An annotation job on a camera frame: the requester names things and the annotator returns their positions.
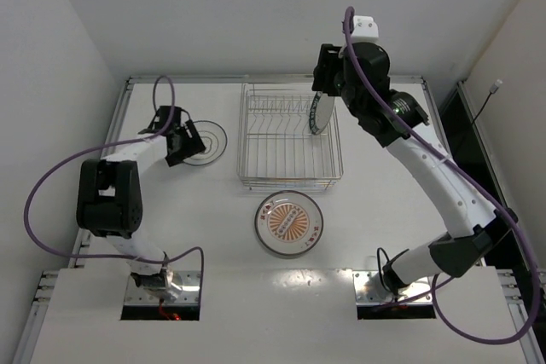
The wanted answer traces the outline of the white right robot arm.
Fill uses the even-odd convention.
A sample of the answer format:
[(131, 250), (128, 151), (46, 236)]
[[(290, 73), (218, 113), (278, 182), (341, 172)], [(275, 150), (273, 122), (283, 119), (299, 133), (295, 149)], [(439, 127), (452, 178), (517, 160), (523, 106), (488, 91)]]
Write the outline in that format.
[(322, 44), (312, 90), (342, 99), (358, 125), (415, 178), (446, 228), (445, 234), (387, 262), (380, 284), (396, 295), (422, 277), (459, 278), (504, 239), (509, 225), (447, 159), (417, 100), (391, 88), (386, 51), (373, 43), (355, 43), (353, 49), (356, 62), (341, 47)]

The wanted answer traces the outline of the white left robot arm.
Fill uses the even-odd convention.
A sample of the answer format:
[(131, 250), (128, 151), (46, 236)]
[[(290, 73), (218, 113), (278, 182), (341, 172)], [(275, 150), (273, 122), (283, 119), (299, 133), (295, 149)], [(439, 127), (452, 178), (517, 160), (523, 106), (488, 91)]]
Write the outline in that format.
[(160, 292), (172, 286), (168, 256), (156, 246), (142, 226), (140, 176), (152, 165), (180, 165), (206, 146), (189, 113), (181, 107), (157, 108), (148, 128), (135, 142), (101, 159), (81, 165), (76, 219), (80, 228), (105, 239), (125, 257), (136, 286)]

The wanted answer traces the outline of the white plate blue rim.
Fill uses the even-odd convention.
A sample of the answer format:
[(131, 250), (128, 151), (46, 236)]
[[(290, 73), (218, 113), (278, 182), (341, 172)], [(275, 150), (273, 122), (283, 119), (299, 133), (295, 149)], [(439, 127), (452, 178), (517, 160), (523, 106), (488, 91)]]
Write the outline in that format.
[(309, 112), (309, 128), (312, 135), (320, 135), (333, 115), (335, 99), (322, 92), (316, 92)]

